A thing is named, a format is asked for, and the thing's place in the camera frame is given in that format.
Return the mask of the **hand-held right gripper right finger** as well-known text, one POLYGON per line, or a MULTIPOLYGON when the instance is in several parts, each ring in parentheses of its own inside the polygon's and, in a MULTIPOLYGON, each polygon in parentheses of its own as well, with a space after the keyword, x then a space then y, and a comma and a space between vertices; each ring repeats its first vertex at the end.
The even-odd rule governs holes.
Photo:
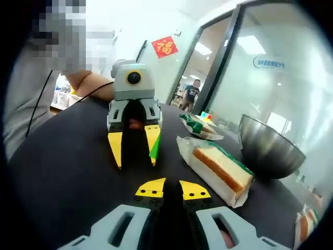
POLYGON ((214 207, 211 195, 201 185, 180 180, 179 186, 196 249, 228 249, 221 224, 234 242, 231 249, 287 249, 267 237, 257 237, 255 227, 229 208, 214 207))

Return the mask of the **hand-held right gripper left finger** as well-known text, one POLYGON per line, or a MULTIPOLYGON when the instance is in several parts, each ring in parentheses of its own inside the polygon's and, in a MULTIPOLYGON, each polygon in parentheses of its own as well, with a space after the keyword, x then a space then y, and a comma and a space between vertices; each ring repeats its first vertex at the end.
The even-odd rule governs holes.
POLYGON ((153 249, 166 178, 142 184, 132 204, 121 204, 60 249, 153 249))

